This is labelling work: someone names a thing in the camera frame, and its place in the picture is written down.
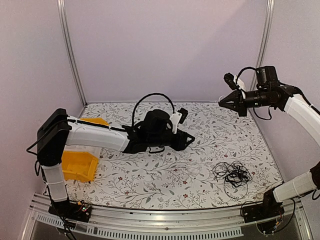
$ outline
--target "tangled black cable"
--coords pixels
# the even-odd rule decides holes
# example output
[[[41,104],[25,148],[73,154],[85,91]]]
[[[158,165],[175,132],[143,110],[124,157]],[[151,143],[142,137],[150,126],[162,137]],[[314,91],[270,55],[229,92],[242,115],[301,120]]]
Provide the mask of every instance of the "tangled black cable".
[[[227,162],[219,162],[212,169],[216,180],[224,179],[223,190],[225,194],[232,199],[243,199],[248,193],[248,182],[252,181],[252,176],[248,169],[239,161],[234,161],[231,164]],[[243,197],[234,197],[228,194],[226,183],[231,184],[233,189],[246,185],[246,192]]]

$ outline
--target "floral patterned table surface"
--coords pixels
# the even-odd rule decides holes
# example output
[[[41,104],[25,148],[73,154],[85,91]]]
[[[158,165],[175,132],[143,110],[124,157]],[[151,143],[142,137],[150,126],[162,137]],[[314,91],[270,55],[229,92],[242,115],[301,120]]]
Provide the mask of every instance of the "floral patterned table surface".
[[[113,126],[130,125],[134,105],[93,103],[83,117],[101,117]],[[135,209],[203,209],[259,201],[266,190],[282,182],[251,116],[238,117],[217,103],[174,105],[188,110],[179,128],[196,138],[186,150],[177,152],[166,147],[157,154],[123,154],[102,149],[93,182],[66,181],[70,199]],[[172,111],[168,103],[142,103],[136,121],[153,109]],[[212,169],[219,162],[233,161],[240,161],[253,179],[238,188],[226,184],[231,198],[225,193],[224,180],[217,181]]]

